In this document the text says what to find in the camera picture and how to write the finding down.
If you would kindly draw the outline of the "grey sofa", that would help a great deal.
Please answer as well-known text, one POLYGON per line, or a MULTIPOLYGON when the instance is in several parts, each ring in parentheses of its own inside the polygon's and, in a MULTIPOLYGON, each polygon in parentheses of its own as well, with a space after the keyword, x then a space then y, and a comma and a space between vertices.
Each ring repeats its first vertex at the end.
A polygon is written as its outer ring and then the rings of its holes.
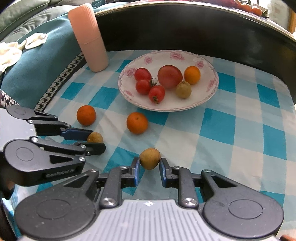
POLYGON ((93 1, 14 1, 1 13, 1 42, 15 42, 43 23, 93 1))

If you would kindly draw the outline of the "white floral porcelain bowl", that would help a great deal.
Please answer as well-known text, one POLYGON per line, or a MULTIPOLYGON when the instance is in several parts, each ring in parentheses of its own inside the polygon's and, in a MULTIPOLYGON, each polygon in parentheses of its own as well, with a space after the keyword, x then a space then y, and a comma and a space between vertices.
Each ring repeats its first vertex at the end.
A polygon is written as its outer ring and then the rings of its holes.
POLYGON ((154 51, 128 63, 118 78, 123 97, 151 111, 199 106, 217 91, 219 76, 205 58, 181 50, 154 51))

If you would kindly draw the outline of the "white cloth on blanket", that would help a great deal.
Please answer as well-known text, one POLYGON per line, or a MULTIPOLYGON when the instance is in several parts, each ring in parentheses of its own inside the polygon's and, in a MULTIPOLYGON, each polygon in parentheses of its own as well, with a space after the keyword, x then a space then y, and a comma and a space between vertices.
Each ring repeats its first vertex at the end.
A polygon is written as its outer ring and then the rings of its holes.
POLYGON ((24 50, 29 50, 43 45, 48 38, 48 34, 34 33, 27 37, 20 44, 18 42, 1 43, 0 61, 1 61, 1 73, 15 65, 21 58, 24 50))

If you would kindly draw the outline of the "dark coffee table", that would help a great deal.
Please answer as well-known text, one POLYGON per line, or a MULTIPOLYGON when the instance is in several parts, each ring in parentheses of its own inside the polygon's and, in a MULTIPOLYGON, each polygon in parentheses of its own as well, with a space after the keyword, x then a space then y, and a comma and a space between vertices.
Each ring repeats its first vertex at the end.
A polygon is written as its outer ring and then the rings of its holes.
POLYGON ((295 97, 295 38, 270 20, 208 3, 137 1, 96 14, 108 51, 184 50, 244 64, 295 97))

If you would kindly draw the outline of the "red cherry tomato with stem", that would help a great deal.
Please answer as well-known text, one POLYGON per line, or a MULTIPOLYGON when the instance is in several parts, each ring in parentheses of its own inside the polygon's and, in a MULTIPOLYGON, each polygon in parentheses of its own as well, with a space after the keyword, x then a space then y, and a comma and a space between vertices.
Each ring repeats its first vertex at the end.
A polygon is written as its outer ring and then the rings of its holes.
POLYGON ((141 95, 148 95, 151 88, 158 83, 156 78, 138 80, 135 85, 136 91, 141 95))

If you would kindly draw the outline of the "teal blanket with houndstooth trim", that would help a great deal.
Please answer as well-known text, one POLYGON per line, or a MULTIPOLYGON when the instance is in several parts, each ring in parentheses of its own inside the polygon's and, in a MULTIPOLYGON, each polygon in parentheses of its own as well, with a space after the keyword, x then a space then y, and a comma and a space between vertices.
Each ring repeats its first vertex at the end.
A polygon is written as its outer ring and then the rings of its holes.
POLYGON ((25 50, 2 75, 1 108, 18 104, 44 110, 54 95, 86 63, 67 14, 41 24, 26 36, 46 33, 45 44, 25 50))

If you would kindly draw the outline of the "blue white checkered tablecloth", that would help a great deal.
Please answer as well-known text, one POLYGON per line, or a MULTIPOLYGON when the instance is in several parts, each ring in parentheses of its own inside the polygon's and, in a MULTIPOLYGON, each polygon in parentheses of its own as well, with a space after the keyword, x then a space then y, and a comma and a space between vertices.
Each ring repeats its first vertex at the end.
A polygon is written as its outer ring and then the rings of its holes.
POLYGON ((154 147, 171 165, 194 173, 211 169, 273 197, 285 212, 281 233, 295 236, 295 107, 285 85, 262 71, 210 57, 219 75, 215 95, 193 109, 156 113, 132 105, 118 90, 120 72, 141 55, 110 52, 109 66, 99 73, 83 66, 46 108, 79 127, 79 107, 94 107, 91 129, 103 136, 106 151, 89 157, 85 168, 108 172, 154 147), (133 112, 149 122, 140 135, 126 126, 133 112))

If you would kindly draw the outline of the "small red cherry tomato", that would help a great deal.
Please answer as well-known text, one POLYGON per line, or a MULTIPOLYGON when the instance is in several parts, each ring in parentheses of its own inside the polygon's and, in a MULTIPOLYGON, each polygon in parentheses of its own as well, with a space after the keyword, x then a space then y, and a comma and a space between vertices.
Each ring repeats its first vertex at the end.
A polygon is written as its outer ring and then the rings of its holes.
POLYGON ((161 85, 156 85, 149 91, 149 99, 155 104, 159 104, 165 97, 165 89, 161 85))

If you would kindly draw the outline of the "large red tomato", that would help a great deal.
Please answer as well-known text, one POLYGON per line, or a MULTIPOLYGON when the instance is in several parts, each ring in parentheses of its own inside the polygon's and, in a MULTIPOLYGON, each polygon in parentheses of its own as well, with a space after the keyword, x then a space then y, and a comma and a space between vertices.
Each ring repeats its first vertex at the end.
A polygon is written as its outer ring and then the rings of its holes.
POLYGON ((181 71, 173 65, 165 65, 158 70, 158 82, 165 89, 175 88, 182 80, 181 71))

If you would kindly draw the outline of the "orange tangerine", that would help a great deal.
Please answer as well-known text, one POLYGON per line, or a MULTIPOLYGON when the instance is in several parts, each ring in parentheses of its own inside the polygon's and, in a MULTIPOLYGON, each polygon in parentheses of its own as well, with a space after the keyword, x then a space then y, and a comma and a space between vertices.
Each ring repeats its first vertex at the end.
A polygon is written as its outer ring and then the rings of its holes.
POLYGON ((201 78, 201 72, 196 66, 189 66, 184 71, 184 80, 191 85, 195 85, 201 78))
POLYGON ((135 135, 144 133, 148 129, 148 125, 146 116, 139 112, 131 113, 126 119, 128 130, 135 135))
POLYGON ((76 118, 81 125, 90 126, 96 120, 95 109, 90 105, 83 105, 78 109, 76 118))

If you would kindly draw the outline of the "pink ribbed cylinder cup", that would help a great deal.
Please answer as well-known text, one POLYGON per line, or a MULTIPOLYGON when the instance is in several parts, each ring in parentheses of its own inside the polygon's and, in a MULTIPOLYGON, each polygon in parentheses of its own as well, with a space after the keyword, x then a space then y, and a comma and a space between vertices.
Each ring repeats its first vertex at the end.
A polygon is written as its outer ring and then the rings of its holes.
POLYGON ((104 70, 108 57, 92 5, 86 3, 70 10, 68 18, 90 70, 104 70))

